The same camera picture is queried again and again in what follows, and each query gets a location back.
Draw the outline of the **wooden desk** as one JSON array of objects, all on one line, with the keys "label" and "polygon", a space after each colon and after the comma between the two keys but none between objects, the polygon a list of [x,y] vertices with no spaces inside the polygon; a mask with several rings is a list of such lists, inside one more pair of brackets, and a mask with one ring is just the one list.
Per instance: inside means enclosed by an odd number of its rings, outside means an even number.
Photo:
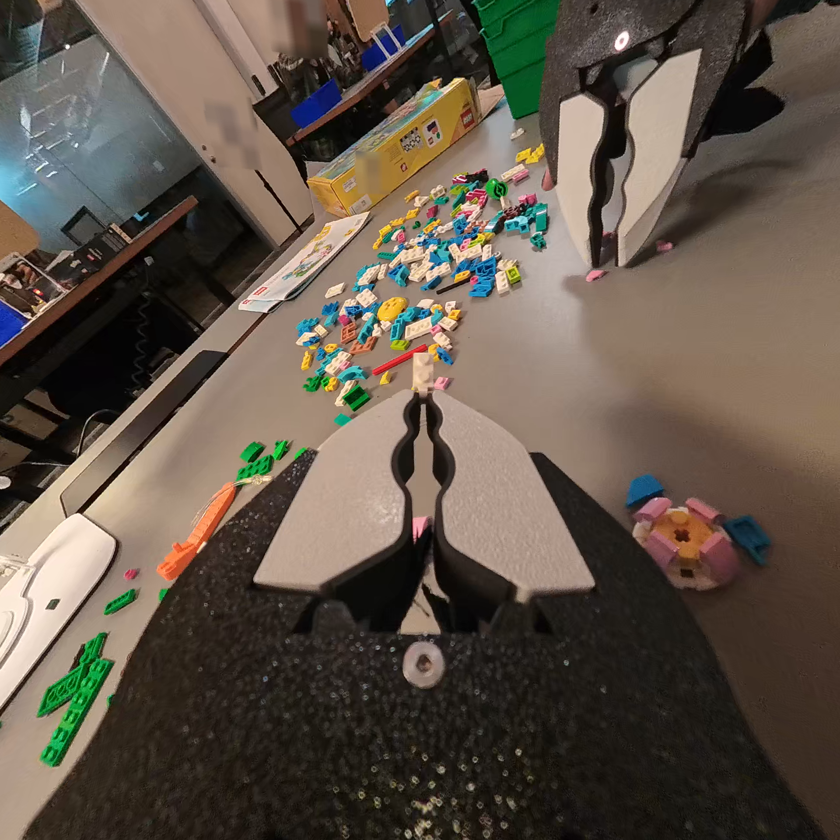
[{"label": "wooden desk", "polygon": [[149,249],[180,225],[197,208],[189,196],[147,226],[122,248],[105,252],[97,264],[94,248],[85,247],[80,260],[88,273],[40,314],[2,344],[2,413],[24,400],[72,354],[107,328],[143,295],[142,269]]},{"label": "wooden desk", "polygon": [[453,10],[442,16],[432,12],[432,21],[428,26],[407,40],[403,49],[389,56],[387,61],[345,91],[338,104],[309,126],[295,132],[285,142],[286,147],[291,150],[326,130],[337,133],[355,130],[363,123],[369,124],[373,117],[393,112],[392,101],[406,86],[419,89],[436,77],[451,80],[455,71],[444,36],[455,18]]}]

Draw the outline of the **long green lego plate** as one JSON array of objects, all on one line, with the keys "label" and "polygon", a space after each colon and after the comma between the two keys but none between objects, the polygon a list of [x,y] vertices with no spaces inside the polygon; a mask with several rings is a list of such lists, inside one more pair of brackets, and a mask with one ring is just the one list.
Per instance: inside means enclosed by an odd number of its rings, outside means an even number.
[{"label": "long green lego plate", "polygon": [[62,763],[113,665],[110,659],[98,658],[88,667],[57,729],[39,756],[43,764],[55,768]]}]

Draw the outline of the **pink lego flower assembly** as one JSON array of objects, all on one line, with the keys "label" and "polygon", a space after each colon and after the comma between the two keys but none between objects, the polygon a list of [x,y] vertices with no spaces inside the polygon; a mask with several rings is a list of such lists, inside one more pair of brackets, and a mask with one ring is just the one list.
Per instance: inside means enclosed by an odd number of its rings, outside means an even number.
[{"label": "pink lego flower assembly", "polygon": [[625,506],[633,517],[633,539],[678,590],[712,592],[730,585],[741,573],[742,557],[760,568],[767,564],[772,542],[755,518],[727,518],[697,497],[677,504],[651,474],[630,481]]}]

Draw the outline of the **red lego rod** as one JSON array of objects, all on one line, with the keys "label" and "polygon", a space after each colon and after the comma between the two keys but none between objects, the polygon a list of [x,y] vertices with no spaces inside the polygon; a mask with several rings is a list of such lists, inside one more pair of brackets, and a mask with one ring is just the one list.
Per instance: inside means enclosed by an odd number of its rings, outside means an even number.
[{"label": "red lego rod", "polygon": [[409,361],[415,354],[425,353],[427,352],[428,347],[427,344],[421,344],[414,349],[408,350],[400,355],[397,355],[394,358],[374,367],[371,370],[371,376],[382,375],[387,371],[394,369],[396,366],[400,364],[404,364],[405,362]]}]

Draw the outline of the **white plastic tray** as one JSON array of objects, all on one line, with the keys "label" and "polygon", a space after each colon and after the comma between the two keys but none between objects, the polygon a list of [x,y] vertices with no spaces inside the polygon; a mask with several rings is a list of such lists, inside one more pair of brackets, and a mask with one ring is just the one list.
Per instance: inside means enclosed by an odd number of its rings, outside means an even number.
[{"label": "white plastic tray", "polygon": [[2,555],[1,709],[108,572],[119,542],[80,513],[22,559]]}]

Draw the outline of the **orange brick separator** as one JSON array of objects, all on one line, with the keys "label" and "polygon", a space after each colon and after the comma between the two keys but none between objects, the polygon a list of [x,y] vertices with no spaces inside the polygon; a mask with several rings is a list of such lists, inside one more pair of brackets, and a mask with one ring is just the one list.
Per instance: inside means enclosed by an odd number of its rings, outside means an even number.
[{"label": "orange brick separator", "polygon": [[209,501],[186,540],[172,545],[171,551],[156,568],[157,574],[164,581],[174,581],[195,559],[202,546],[214,534],[236,494],[237,486],[234,482],[224,485]]}]

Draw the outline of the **black device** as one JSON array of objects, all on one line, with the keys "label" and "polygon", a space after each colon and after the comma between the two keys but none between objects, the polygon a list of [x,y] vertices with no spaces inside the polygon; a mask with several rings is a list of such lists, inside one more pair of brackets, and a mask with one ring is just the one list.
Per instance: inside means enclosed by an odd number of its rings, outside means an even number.
[{"label": "black device", "polygon": [[96,265],[108,263],[131,244],[120,228],[105,225],[87,206],[80,207],[60,232],[77,246],[76,257]]}]

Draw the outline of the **lego instruction booklet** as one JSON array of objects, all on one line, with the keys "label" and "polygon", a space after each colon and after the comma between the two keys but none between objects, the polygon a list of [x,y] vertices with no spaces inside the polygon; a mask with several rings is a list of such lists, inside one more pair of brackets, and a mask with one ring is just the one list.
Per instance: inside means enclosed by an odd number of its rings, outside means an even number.
[{"label": "lego instruction booklet", "polygon": [[295,298],[367,224],[369,211],[326,223],[283,267],[238,304],[243,312],[270,313]]}]

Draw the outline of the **stack of green crates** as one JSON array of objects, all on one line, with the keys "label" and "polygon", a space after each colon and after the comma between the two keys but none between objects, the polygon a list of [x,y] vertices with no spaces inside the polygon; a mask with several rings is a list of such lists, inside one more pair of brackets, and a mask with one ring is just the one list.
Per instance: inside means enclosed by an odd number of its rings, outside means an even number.
[{"label": "stack of green crates", "polygon": [[537,112],[546,42],[560,2],[478,1],[474,7],[511,116],[521,119]]}]

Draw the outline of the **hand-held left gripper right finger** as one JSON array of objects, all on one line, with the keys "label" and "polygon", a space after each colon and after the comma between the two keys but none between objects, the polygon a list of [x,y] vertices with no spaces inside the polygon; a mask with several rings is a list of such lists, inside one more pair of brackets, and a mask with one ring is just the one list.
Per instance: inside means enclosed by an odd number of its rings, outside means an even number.
[{"label": "hand-held left gripper right finger", "polygon": [[427,430],[440,485],[435,575],[455,607],[490,621],[507,604],[594,590],[594,576],[522,443],[445,392],[428,399]]}]

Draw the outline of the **green wedge lego plate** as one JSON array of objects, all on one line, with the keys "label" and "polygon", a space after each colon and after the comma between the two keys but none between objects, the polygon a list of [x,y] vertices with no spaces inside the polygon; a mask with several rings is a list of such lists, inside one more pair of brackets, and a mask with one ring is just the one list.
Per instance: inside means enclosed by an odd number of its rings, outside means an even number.
[{"label": "green wedge lego plate", "polygon": [[38,704],[36,717],[46,717],[69,702],[87,677],[88,670],[88,665],[79,665],[49,686]]}]

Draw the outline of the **yellow lego box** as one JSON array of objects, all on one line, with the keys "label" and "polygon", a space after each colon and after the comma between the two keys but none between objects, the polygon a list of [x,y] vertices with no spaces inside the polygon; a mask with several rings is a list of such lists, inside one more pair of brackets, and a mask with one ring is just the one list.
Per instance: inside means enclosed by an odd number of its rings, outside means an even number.
[{"label": "yellow lego box", "polygon": [[336,217],[369,211],[465,137],[504,97],[466,78],[428,82],[372,131],[308,178],[310,192]]}]

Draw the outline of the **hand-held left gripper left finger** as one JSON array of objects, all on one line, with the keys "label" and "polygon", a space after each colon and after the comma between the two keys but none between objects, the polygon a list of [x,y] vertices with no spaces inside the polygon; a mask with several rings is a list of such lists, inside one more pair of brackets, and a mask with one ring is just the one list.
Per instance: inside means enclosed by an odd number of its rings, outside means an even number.
[{"label": "hand-held left gripper left finger", "polygon": [[343,602],[401,621],[424,574],[407,482],[422,402],[399,391],[320,447],[257,568],[264,590]]}]

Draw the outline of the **pile of colourful lego bricks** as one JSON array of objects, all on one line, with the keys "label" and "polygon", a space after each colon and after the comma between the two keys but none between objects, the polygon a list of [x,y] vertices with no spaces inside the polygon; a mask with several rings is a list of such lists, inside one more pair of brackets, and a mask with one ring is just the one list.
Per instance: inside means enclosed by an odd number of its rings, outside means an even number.
[{"label": "pile of colourful lego bricks", "polygon": [[[515,164],[492,177],[487,168],[455,173],[451,182],[438,184],[426,195],[406,196],[402,217],[382,227],[374,242],[376,261],[362,266],[346,300],[346,284],[327,289],[325,304],[316,318],[297,325],[297,346],[303,348],[301,384],[306,393],[335,394],[340,414],[337,425],[366,406],[375,385],[388,386],[399,368],[371,376],[376,366],[421,344],[434,356],[434,389],[444,392],[452,383],[436,375],[436,365],[451,366],[457,356],[453,333],[465,313],[460,291],[467,300],[503,297],[522,282],[517,258],[501,253],[504,236],[517,236],[536,253],[545,250],[550,225],[549,209],[528,188],[530,169],[542,162],[540,143],[516,154]],[[436,289],[471,275],[468,285],[438,296]],[[404,297],[408,308],[394,322],[376,317],[383,301]]]}]

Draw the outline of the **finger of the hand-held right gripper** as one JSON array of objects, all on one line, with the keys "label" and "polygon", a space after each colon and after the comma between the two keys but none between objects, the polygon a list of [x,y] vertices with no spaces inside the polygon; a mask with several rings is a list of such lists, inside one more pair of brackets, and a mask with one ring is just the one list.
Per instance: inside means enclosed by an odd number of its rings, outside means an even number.
[{"label": "finger of the hand-held right gripper", "polygon": [[616,266],[620,256],[620,227],[627,210],[624,172],[617,178],[614,161],[629,153],[627,102],[616,88],[584,91],[562,101],[558,142],[558,201],[572,244],[587,266],[602,263],[602,211],[614,195],[621,197],[621,212],[612,235]]},{"label": "finger of the hand-held right gripper", "polygon": [[626,107],[631,163],[623,182],[616,264],[645,247],[685,165],[683,145],[697,83],[700,49],[672,56],[637,87]]}]

